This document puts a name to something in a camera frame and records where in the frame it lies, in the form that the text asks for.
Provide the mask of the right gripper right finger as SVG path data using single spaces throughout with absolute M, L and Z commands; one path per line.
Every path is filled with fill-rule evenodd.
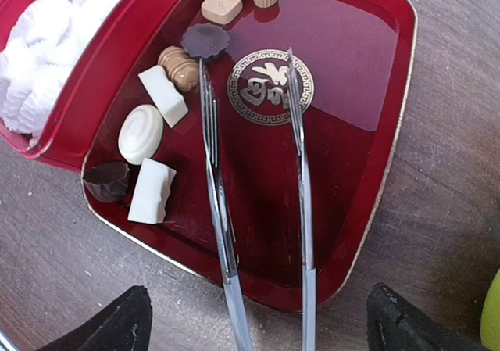
M 480 342 L 433 321 L 385 283 L 366 300 L 369 350 L 485 350 Z

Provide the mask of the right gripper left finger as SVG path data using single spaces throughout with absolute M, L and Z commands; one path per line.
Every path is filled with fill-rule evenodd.
M 152 304 L 148 290 L 134 285 L 108 306 L 42 350 L 134 350 L 149 347 Z

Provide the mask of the red chocolate tray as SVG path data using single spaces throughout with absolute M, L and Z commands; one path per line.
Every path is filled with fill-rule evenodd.
M 180 0 L 142 51 L 111 103 L 82 167 L 124 161 L 120 125 L 151 104 L 138 74 L 160 51 L 180 46 L 184 32 L 208 23 L 204 0 Z M 413 66 L 416 11 L 410 0 L 278 0 L 259 9 L 243 0 L 223 27 L 227 49 L 208 68 L 219 106 L 223 177 L 234 225 L 238 273 L 248 298 L 279 311 L 302 311 L 302 261 L 296 150 L 290 122 L 267 127 L 240 116 L 227 81 L 242 57 L 292 47 L 312 182 L 317 303 L 337 294 L 351 273 L 377 209 L 391 164 Z M 93 213 L 137 244 L 221 284 L 212 226 L 198 89 L 185 96 L 189 114 L 166 127 L 152 157 L 177 171 L 157 225 L 127 220 L 139 167 L 130 167 L 127 194 L 99 202 L 85 187 Z

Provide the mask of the red tin box base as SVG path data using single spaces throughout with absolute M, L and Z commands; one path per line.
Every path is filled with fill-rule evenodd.
M 113 99 L 180 0 L 121 0 L 77 61 L 35 146 L 1 127 L 14 151 L 56 167 L 81 168 Z

